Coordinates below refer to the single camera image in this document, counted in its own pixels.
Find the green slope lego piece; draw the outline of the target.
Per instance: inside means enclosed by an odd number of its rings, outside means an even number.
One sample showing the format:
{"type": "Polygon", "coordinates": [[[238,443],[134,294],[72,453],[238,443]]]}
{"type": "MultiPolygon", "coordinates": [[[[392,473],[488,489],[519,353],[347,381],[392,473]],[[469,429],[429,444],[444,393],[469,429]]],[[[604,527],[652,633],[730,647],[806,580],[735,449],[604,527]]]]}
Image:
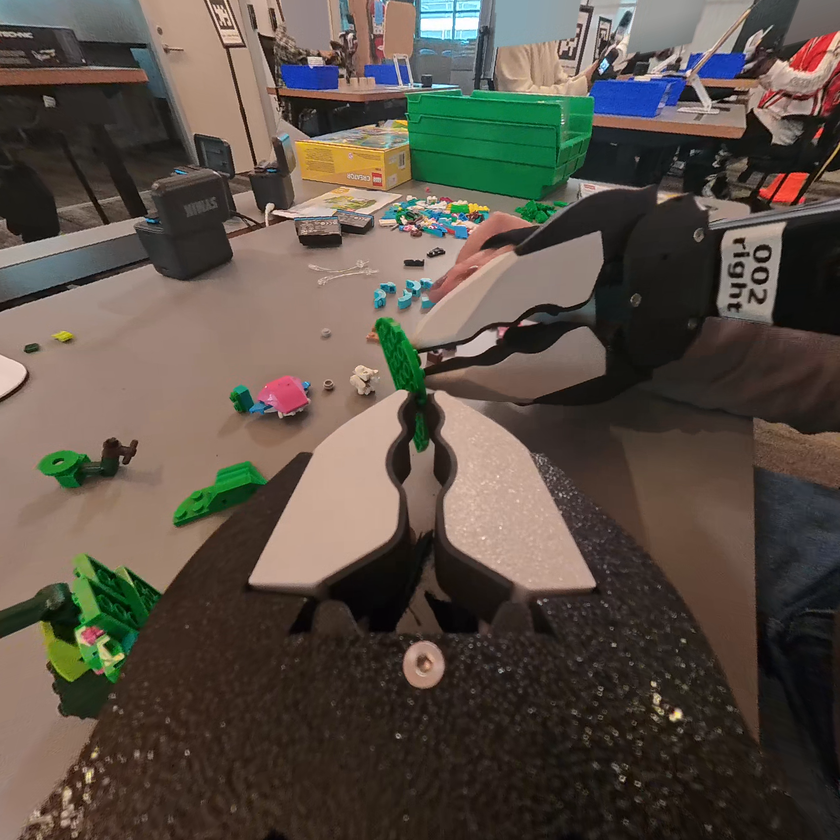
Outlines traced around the green slope lego piece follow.
{"type": "Polygon", "coordinates": [[[212,485],[193,491],[181,502],[173,513],[173,525],[180,528],[233,508],[250,499],[266,483],[267,479],[249,461],[221,468],[212,485]]]}

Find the person's right forearm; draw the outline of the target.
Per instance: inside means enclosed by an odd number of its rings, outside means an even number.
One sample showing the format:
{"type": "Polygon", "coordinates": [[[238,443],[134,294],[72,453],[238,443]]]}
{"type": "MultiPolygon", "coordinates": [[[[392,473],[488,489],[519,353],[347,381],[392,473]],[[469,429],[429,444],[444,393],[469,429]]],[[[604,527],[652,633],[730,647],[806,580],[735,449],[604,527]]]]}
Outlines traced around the person's right forearm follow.
{"type": "Polygon", "coordinates": [[[839,431],[839,338],[769,324],[708,318],[676,362],[642,389],[710,411],[839,431]]]}

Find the pink teal lego animal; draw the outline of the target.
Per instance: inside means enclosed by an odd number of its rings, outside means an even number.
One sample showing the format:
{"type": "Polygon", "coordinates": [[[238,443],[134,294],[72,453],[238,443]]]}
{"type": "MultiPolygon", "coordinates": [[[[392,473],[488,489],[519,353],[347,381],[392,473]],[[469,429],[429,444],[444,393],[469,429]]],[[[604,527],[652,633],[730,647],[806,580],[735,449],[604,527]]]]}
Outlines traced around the pink teal lego animal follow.
{"type": "Polygon", "coordinates": [[[277,415],[280,418],[303,413],[311,402],[311,384],[293,375],[284,375],[266,383],[253,397],[244,385],[236,386],[228,398],[237,413],[264,417],[277,415]]]}

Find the wooden desk with bins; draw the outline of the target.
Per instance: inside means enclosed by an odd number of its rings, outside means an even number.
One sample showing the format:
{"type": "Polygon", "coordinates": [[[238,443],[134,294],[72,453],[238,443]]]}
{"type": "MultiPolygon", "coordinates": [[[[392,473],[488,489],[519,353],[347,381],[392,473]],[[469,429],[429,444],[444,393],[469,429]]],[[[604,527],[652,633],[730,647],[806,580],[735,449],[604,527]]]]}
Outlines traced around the wooden desk with bins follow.
{"type": "Polygon", "coordinates": [[[268,87],[282,108],[289,110],[289,123],[307,137],[405,120],[408,100],[427,94],[459,95],[452,85],[414,87],[353,87],[343,84],[334,90],[268,87]]]}

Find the white door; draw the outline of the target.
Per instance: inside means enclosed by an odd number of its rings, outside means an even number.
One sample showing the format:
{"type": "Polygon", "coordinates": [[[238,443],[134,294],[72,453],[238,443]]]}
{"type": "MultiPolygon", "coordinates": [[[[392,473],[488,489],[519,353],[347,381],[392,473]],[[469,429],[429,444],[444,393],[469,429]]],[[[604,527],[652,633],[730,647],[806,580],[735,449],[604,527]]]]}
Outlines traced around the white door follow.
{"type": "MultiPolygon", "coordinates": [[[[260,163],[273,155],[271,136],[277,127],[277,111],[267,91],[270,72],[259,41],[259,18],[251,12],[253,2],[231,3],[246,42],[246,48],[234,49],[232,56],[260,163]]],[[[195,133],[217,137],[229,143],[236,173],[251,170],[227,59],[205,1],[140,1],[140,8],[188,150],[196,152],[195,133]]]]}

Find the wooden desk dark frame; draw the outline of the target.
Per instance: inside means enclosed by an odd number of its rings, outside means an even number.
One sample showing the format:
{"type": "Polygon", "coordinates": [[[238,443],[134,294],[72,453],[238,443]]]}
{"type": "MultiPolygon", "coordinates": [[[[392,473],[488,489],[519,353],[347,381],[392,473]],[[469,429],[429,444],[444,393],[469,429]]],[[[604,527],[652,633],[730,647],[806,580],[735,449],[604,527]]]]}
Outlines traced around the wooden desk dark frame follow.
{"type": "Polygon", "coordinates": [[[1,70],[3,96],[33,100],[57,98],[56,126],[77,123],[87,127],[91,148],[105,166],[129,218],[143,217],[146,205],[108,132],[112,117],[109,101],[117,90],[145,86],[148,81],[145,71],[134,67],[3,67],[1,70]]]}

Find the instruction booklet green picture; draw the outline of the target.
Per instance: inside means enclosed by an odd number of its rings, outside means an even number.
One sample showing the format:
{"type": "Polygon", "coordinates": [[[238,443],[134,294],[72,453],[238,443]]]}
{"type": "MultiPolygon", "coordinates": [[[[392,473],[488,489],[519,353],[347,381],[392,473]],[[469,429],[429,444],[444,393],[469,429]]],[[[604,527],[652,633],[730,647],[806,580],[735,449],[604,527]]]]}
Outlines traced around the instruction booklet green picture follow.
{"type": "Polygon", "coordinates": [[[402,197],[400,193],[339,186],[289,209],[276,207],[272,215],[283,218],[332,217],[338,212],[374,215],[402,197]]]}

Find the stack of green storage bins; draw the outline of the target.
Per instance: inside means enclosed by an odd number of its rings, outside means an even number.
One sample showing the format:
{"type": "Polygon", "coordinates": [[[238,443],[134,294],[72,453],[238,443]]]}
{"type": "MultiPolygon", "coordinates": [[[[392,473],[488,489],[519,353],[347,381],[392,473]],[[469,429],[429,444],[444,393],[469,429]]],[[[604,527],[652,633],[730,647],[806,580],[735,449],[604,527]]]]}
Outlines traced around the stack of green storage bins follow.
{"type": "Polygon", "coordinates": [[[410,93],[413,178],[540,200],[582,167],[595,101],[527,92],[410,93]]]}

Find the person's right hand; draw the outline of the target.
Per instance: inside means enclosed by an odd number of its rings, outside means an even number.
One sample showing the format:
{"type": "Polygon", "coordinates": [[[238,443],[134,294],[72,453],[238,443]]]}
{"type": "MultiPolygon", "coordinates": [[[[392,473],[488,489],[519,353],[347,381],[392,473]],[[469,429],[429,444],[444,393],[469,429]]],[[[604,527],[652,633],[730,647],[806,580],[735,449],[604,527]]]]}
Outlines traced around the person's right hand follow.
{"type": "Polygon", "coordinates": [[[537,225],[512,214],[491,213],[472,231],[452,267],[427,291],[428,299],[440,302],[479,268],[513,250],[536,228],[537,225]]]}

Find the tag sign on stand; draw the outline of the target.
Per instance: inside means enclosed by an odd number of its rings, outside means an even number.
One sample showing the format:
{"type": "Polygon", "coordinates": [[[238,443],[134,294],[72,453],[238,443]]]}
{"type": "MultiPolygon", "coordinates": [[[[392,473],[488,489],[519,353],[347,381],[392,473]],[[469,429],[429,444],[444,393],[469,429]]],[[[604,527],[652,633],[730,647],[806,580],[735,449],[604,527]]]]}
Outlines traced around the tag sign on stand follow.
{"type": "Polygon", "coordinates": [[[212,19],[213,26],[217,32],[217,36],[224,50],[229,73],[234,86],[234,94],[238,104],[238,111],[241,121],[244,126],[245,137],[248,144],[248,151],[252,161],[252,167],[256,167],[258,160],[256,155],[256,148],[253,138],[251,136],[245,103],[242,98],[241,90],[238,84],[236,75],[235,63],[232,56],[234,49],[245,49],[246,42],[239,29],[236,15],[229,1],[205,1],[208,13],[212,19]]]}

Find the person's leg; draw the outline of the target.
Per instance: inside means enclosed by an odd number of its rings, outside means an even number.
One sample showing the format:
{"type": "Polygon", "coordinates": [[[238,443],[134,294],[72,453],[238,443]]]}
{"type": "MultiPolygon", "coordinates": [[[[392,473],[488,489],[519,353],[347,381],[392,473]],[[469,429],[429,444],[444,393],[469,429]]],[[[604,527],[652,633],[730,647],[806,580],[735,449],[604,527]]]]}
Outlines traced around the person's leg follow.
{"type": "Polygon", "coordinates": [[[754,489],[759,658],[838,795],[838,490],[767,469],[754,489]]]}

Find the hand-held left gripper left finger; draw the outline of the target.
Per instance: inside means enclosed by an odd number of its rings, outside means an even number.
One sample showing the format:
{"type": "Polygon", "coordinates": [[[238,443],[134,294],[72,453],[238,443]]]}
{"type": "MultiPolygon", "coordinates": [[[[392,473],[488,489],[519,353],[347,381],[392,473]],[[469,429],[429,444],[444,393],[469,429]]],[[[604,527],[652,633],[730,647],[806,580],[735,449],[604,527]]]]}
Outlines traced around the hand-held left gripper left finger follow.
{"type": "Polygon", "coordinates": [[[314,449],[249,577],[260,591],[388,599],[408,536],[411,395],[396,391],[314,449]]]}

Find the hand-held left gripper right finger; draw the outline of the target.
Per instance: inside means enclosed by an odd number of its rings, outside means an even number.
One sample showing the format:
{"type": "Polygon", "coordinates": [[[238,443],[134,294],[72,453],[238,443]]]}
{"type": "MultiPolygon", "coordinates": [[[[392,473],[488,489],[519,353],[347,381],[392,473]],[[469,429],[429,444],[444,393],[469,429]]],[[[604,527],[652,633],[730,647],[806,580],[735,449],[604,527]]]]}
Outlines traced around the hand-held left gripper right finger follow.
{"type": "Polygon", "coordinates": [[[595,579],[528,448],[460,400],[434,394],[437,581],[454,601],[590,593],[595,579]]]}

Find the black flat device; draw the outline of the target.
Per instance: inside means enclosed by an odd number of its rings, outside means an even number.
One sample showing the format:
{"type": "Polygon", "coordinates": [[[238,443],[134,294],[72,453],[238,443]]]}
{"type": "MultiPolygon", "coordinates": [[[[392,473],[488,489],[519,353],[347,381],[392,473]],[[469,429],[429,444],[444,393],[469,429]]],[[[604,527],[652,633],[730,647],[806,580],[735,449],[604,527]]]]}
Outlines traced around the black flat device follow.
{"type": "Polygon", "coordinates": [[[201,133],[193,135],[197,164],[205,169],[233,179],[236,177],[235,160],[229,143],[220,138],[201,133]]]}

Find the yellow lego box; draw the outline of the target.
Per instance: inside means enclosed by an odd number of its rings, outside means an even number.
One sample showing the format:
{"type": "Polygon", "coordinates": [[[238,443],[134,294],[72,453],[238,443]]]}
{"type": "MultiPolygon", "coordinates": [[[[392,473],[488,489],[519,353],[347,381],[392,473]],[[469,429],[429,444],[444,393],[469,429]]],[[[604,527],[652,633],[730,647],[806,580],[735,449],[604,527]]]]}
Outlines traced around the yellow lego box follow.
{"type": "Polygon", "coordinates": [[[390,192],[412,179],[407,123],[367,125],[295,142],[301,178],[390,192]]]}

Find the small dark grey charger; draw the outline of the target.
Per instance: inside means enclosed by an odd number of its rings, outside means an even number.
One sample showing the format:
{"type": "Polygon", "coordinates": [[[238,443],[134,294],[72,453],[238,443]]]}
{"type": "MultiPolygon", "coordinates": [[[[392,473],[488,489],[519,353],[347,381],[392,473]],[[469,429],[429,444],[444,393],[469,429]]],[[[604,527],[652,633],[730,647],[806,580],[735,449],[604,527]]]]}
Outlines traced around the small dark grey charger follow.
{"type": "Polygon", "coordinates": [[[272,138],[275,157],[259,164],[248,173],[248,180],[260,212],[269,204],[279,211],[289,210],[295,203],[291,177],[298,168],[295,145],[288,133],[272,138]]]}

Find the large dark grey charging case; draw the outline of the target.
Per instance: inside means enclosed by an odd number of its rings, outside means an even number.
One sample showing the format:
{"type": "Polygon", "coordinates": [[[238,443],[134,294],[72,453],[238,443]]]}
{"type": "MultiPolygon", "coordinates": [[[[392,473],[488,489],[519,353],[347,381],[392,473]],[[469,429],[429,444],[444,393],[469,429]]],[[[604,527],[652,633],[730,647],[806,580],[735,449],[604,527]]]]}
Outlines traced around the large dark grey charging case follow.
{"type": "Polygon", "coordinates": [[[233,258],[225,223],[232,215],[226,180],[202,167],[186,167],[152,185],[152,214],[134,231],[156,272],[193,280],[233,258]]]}

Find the black cardboard box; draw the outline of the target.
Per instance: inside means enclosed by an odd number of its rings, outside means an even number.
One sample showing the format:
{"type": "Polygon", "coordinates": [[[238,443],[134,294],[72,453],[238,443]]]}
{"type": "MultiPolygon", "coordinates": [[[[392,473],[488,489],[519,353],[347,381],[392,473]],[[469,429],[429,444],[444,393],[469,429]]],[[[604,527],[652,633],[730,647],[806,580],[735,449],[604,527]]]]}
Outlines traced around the black cardboard box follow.
{"type": "Polygon", "coordinates": [[[73,29],[1,24],[1,68],[84,67],[73,29]]]}

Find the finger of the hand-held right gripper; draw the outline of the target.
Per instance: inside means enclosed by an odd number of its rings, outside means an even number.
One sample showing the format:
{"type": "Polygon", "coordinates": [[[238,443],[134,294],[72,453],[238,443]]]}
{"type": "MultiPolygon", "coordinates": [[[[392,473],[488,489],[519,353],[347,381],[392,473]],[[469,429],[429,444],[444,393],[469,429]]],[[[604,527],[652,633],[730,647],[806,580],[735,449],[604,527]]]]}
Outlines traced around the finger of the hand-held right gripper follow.
{"type": "Polygon", "coordinates": [[[650,367],[634,364],[623,346],[608,346],[582,323],[525,321],[492,327],[425,354],[438,350],[445,352],[445,361],[424,365],[426,387],[474,402],[586,406],[605,403],[652,378],[650,367]]]}
{"type": "Polygon", "coordinates": [[[657,203],[654,185],[617,187],[561,209],[435,304],[414,332],[414,347],[458,345],[537,312],[583,308],[599,281],[617,276],[630,234],[657,203]]]}

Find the green lego plate assembly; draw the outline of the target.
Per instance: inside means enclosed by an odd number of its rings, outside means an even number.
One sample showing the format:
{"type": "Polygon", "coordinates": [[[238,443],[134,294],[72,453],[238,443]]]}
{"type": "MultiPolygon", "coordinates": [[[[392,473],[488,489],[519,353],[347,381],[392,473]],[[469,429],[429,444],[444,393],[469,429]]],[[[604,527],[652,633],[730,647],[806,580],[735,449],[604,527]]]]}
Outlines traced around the green lego plate assembly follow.
{"type": "Polygon", "coordinates": [[[429,446],[430,436],[425,416],[427,408],[425,375],[419,354],[409,342],[402,326],[392,318],[378,318],[374,323],[374,332],[381,345],[395,389],[413,395],[415,404],[413,442],[417,453],[423,453],[429,446]]]}

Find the green lego brick build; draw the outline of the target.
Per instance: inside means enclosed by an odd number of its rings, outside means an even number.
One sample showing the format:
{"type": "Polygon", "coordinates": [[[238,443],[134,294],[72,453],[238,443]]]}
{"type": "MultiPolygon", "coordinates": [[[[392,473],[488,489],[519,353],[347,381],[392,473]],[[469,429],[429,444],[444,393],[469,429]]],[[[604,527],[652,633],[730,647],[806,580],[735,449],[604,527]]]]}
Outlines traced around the green lego brick build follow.
{"type": "Polygon", "coordinates": [[[37,625],[63,718],[98,717],[161,593],[125,566],[81,553],[70,583],[50,584],[1,611],[1,636],[37,625]]]}

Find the group of azure curved pieces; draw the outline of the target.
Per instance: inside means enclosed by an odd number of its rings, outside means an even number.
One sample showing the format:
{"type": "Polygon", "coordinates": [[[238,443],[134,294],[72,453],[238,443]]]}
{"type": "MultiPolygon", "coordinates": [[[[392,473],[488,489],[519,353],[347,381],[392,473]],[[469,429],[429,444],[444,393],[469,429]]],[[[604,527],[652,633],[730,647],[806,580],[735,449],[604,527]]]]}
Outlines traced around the group of azure curved pieces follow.
{"type": "Polygon", "coordinates": [[[407,279],[402,287],[395,282],[383,281],[373,291],[373,308],[375,311],[384,309],[388,300],[393,298],[400,310],[418,306],[422,311],[434,308],[435,304],[429,300],[428,291],[433,287],[429,278],[420,280],[407,279]]]}

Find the grey desk wooden edge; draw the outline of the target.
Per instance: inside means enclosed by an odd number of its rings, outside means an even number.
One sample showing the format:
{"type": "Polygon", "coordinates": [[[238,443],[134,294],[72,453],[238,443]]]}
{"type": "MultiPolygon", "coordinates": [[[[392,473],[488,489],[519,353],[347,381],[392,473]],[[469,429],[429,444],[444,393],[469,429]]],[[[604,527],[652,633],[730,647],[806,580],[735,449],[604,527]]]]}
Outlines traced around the grey desk wooden edge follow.
{"type": "Polygon", "coordinates": [[[716,113],[664,107],[654,118],[596,114],[584,164],[576,176],[624,186],[657,185],[680,149],[742,137],[745,108],[740,104],[716,107],[716,113]]]}

